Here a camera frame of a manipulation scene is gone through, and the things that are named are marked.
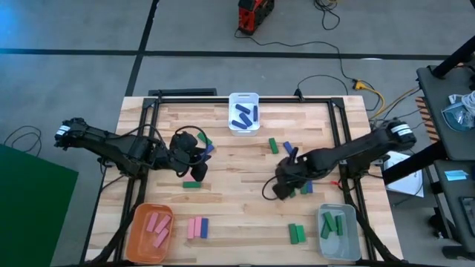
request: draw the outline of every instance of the pink block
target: pink block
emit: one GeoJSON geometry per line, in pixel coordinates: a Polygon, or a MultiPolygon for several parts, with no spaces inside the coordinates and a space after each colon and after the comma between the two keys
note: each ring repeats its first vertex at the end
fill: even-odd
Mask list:
{"type": "Polygon", "coordinates": [[[186,174],[184,177],[183,177],[183,181],[184,182],[196,182],[194,180],[194,178],[191,176],[191,174],[186,174]]]}
{"type": "Polygon", "coordinates": [[[201,220],[202,220],[202,217],[194,218],[194,235],[196,237],[201,236],[201,220]]]}
{"type": "Polygon", "coordinates": [[[188,220],[188,239],[194,238],[194,219],[188,220]]]}
{"type": "Polygon", "coordinates": [[[158,248],[160,245],[162,245],[163,240],[165,240],[167,235],[168,235],[168,229],[163,229],[163,231],[160,232],[160,234],[154,241],[154,247],[158,248]]]}
{"type": "Polygon", "coordinates": [[[155,223],[157,222],[157,218],[158,218],[157,212],[154,212],[153,214],[151,214],[150,220],[148,221],[148,225],[147,225],[147,231],[151,232],[154,230],[154,226],[155,226],[155,223]]]}
{"type": "Polygon", "coordinates": [[[159,234],[166,227],[166,225],[168,225],[170,220],[171,220],[171,217],[169,215],[165,216],[165,218],[163,218],[163,220],[161,220],[160,223],[155,228],[155,233],[159,234]]]}

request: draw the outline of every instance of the gray bin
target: gray bin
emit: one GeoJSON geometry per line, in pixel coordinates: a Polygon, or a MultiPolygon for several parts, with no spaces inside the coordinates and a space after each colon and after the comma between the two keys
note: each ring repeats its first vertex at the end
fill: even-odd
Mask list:
{"type": "Polygon", "coordinates": [[[325,258],[329,260],[351,261],[356,261],[361,258],[356,212],[354,207],[345,204],[322,204],[317,211],[316,217],[318,222],[320,250],[325,258]],[[343,216],[344,227],[342,236],[338,236],[335,232],[330,232],[328,239],[320,237],[321,230],[325,223],[323,213],[327,211],[329,211],[333,217],[338,215],[343,216]]]}

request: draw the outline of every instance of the red power tool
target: red power tool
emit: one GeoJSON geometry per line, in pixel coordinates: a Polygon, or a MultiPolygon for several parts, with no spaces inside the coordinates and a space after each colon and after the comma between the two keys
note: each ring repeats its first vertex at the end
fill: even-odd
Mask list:
{"type": "Polygon", "coordinates": [[[239,0],[239,30],[251,36],[274,5],[275,0],[239,0]]]}

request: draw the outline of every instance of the white paper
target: white paper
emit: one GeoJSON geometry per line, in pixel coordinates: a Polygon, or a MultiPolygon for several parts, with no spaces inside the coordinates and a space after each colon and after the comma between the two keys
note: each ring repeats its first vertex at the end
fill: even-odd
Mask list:
{"type": "MultiPolygon", "coordinates": [[[[391,158],[384,163],[385,170],[409,157],[408,155],[394,151],[389,151],[387,154],[391,158]]],[[[421,188],[422,183],[422,171],[419,170],[402,179],[392,182],[389,185],[386,185],[386,189],[404,194],[416,195],[418,197],[424,197],[424,189],[421,188]]]]}

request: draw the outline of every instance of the concrete floor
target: concrete floor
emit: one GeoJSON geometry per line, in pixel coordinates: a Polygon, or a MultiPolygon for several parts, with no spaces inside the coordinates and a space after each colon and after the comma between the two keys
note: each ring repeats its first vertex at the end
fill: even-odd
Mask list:
{"type": "MultiPolygon", "coordinates": [[[[335,9],[341,25],[334,31],[321,28],[322,14],[310,0],[276,2],[274,12],[255,34],[262,42],[321,40],[339,46],[342,53],[367,53],[368,57],[374,53],[443,55],[474,34],[467,22],[473,21],[475,9],[468,0],[443,4],[437,0],[343,1],[335,9]]],[[[1,48],[137,50],[151,3],[0,0],[0,53],[1,48]]],[[[234,39],[236,1],[162,0],[155,15],[147,50],[335,52],[316,44],[293,49],[259,47],[249,40],[234,39]]],[[[101,186],[96,156],[84,150],[54,148],[53,135],[62,120],[75,116],[114,131],[134,60],[135,56],[0,54],[0,113],[4,114],[0,116],[0,140],[21,125],[35,125],[45,137],[40,157],[80,173],[52,266],[79,261],[101,186]]],[[[348,76],[371,82],[389,102],[416,85],[418,67],[438,63],[343,60],[348,76]]],[[[290,95],[298,81],[313,74],[343,79],[337,59],[145,56],[133,95],[171,88],[217,88],[219,95],[236,91],[290,95]]],[[[306,95],[344,94],[341,84],[326,78],[310,79],[301,89],[306,95]]],[[[350,94],[360,93],[350,89],[350,94]]],[[[361,94],[367,107],[372,107],[376,98],[361,94]]],[[[391,115],[416,110],[413,97],[391,115]]],[[[413,126],[422,121],[418,113],[404,119],[413,126]]],[[[414,151],[419,151],[429,141],[424,127],[415,133],[419,141],[414,151]]],[[[471,263],[442,256],[440,248],[451,242],[431,236],[425,224],[431,214],[429,208],[393,210],[404,258],[411,263],[469,266],[471,263]]]]}

